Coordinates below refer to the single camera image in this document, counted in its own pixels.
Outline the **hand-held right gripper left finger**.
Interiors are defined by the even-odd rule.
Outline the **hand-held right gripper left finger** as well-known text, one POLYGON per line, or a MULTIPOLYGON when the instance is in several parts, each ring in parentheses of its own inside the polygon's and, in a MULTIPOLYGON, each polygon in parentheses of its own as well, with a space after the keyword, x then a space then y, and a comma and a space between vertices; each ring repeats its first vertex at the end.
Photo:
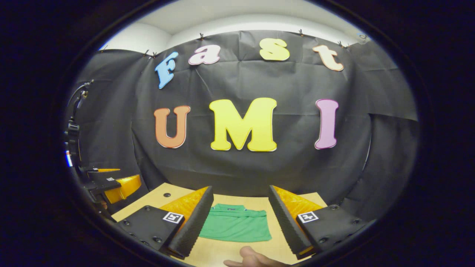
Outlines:
POLYGON ((117 226, 150 249, 183 260, 190 255, 214 201, 207 186, 156 208, 145 205, 117 226))

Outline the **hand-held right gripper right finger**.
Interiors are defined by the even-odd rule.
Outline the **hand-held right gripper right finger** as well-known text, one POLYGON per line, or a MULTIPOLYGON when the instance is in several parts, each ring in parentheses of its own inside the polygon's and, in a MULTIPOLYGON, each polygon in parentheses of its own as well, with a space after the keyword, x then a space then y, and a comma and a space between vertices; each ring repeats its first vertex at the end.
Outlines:
POLYGON ((323 207, 274 185, 269 186, 269 202, 298 260, 330 250, 373 223, 339 205, 323 207))

